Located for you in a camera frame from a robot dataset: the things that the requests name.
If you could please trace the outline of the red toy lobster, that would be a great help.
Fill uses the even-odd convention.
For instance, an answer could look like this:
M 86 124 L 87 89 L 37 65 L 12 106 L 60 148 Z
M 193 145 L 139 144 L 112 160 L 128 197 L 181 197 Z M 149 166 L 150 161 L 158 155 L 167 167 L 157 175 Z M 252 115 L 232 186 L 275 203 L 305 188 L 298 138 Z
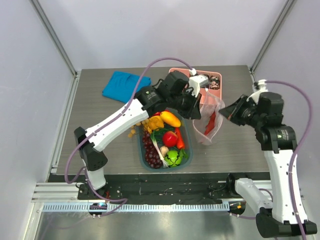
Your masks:
M 214 111 L 209 118 L 208 124 L 205 126 L 204 135 L 207 136 L 214 128 L 216 121 L 216 112 Z

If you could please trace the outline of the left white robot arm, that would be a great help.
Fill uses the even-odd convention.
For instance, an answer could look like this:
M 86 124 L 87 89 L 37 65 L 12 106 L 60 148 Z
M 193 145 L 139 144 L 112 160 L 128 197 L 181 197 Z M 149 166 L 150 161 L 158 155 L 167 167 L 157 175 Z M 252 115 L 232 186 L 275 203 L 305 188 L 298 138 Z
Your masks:
M 102 122 L 87 129 L 78 127 L 74 136 L 91 184 L 89 194 L 97 200 L 106 195 L 104 166 L 108 159 L 103 150 L 129 127 L 167 108 L 185 119 L 199 120 L 200 90 L 207 80 L 202 75 L 188 77 L 180 71 L 170 72 L 156 86 L 142 87 L 124 107 Z

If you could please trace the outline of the clear zip top bag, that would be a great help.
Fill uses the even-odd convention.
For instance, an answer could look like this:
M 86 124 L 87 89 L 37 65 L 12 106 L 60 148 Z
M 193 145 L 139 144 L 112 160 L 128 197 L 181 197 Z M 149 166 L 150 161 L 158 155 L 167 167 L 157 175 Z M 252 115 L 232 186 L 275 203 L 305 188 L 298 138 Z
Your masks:
M 198 143 L 205 146 L 213 144 L 213 138 L 223 123 L 223 116 L 219 110 L 224 107 L 225 103 L 222 99 L 212 94 L 207 88 L 204 89 L 200 103 L 201 119 L 192 121 Z

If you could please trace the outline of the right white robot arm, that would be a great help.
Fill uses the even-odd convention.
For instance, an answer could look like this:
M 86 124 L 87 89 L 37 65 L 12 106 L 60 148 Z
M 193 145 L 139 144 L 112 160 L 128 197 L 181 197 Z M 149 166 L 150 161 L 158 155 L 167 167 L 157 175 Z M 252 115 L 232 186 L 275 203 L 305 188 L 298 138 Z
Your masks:
M 267 161 L 272 199 L 268 199 L 250 178 L 226 184 L 226 193 L 239 195 L 255 212 L 255 222 L 264 238 L 313 235 L 317 225 L 308 219 L 296 170 L 298 144 L 292 127 L 282 123 L 284 101 L 274 92 L 242 95 L 219 113 L 238 126 L 251 126 Z

